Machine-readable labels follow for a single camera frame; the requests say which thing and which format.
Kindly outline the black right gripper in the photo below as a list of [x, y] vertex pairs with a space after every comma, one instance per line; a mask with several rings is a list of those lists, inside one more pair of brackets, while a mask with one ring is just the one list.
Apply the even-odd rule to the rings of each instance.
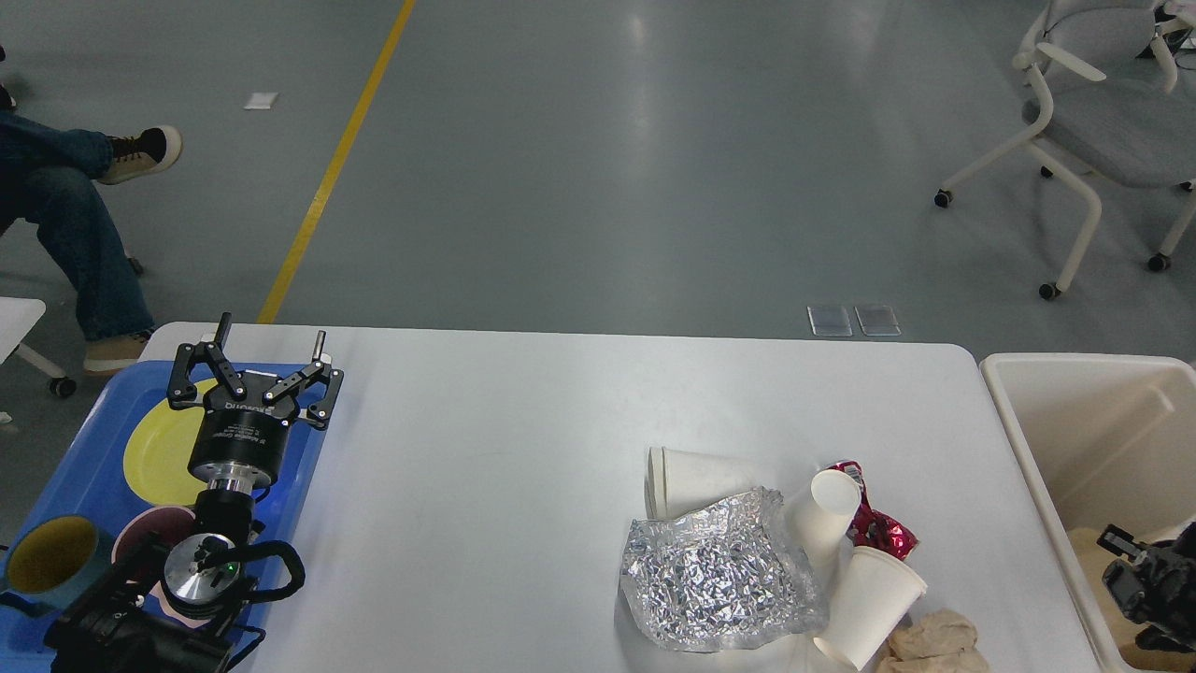
[[1158, 651], [1195, 649], [1195, 524], [1178, 537], [1155, 544], [1136, 542], [1118, 525], [1107, 524], [1097, 544], [1124, 555], [1103, 573], [1119, 613], [1145, 623], [1136, 643]]

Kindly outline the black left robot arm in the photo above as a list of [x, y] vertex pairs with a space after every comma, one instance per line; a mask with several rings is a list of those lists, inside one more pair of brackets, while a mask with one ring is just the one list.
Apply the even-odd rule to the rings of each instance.
[[188, 527], [133, 536], [132, 550], [85, 585], [45, 632], [54, 672], [234, 669], [266, 638], [248, 608], [303, 588], [303, 558], [258, 506], [303, 494], [286, 470], [291, 435], [327, 429], [344, 374], [324, 331], [294, 371], [234, 366], [231, 325], [222, 314], [213, 336], [179, 345], [164, 388], [167, 410], [197, 416], [183, 440], [199, 484]]

